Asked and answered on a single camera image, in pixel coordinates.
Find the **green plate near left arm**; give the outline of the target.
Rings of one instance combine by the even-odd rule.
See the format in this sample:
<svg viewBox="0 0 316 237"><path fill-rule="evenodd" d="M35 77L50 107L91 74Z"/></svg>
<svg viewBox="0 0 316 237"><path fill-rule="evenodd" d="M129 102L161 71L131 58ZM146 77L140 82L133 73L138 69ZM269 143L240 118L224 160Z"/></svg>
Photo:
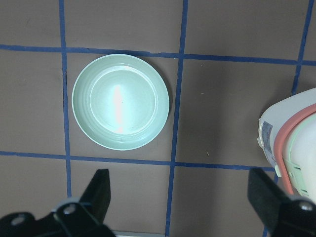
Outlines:
<svg viewBox="0 0 316 237"><path fill-rule="evenodd" d="M117 151L153 141L170 108L161 75L146 61L126 54L106 55L86 65L74 83L71 102L82 132Z"/></svg>

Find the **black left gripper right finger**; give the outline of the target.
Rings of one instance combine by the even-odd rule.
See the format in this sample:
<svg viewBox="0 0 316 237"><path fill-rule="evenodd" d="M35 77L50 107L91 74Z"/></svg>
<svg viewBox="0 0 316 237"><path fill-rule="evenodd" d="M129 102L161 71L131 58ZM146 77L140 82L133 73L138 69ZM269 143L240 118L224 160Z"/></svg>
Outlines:
<svg viewBox="0 0 316 237"><path fill-rule="evenodd" d="M260 168L248 175L248 200L272 237L314 237L316 204L286 194Z"/></svg>

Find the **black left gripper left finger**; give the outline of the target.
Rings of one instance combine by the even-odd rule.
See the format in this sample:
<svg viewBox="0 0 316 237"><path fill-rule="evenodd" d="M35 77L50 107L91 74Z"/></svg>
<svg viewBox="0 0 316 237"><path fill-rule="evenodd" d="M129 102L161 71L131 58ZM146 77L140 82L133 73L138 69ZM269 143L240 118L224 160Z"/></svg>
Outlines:
<svg viewBox="0 0 316 237"><path fill-rule="evenodd" d="M111 201L108 169L98 169L78 201L67 202L41 219L30 212L0 219L2 237L114 237L105 224Z"/></svg>

